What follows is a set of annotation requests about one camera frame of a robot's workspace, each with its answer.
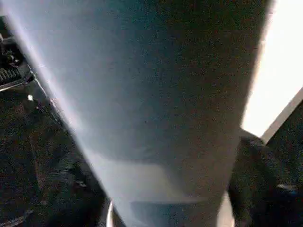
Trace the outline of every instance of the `dark fabric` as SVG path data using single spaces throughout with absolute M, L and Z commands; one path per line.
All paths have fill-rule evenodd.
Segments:
M 22 91 L 0 93 L 0 223 L 24 215 L 38 187 L 25 127 Z

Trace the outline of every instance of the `white light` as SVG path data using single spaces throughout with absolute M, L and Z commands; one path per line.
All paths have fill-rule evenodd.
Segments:
M 276 0 L 269 16 L 242 128 L 263 137 L 303 87 L 303 1 Z
M 28 96 L 27 96 L 27 99 L 28 99 L 29 101 L 33 101 L 33 100 L 34 100 L 34 97 L 33 97 L 32 95 L 28 95 Z

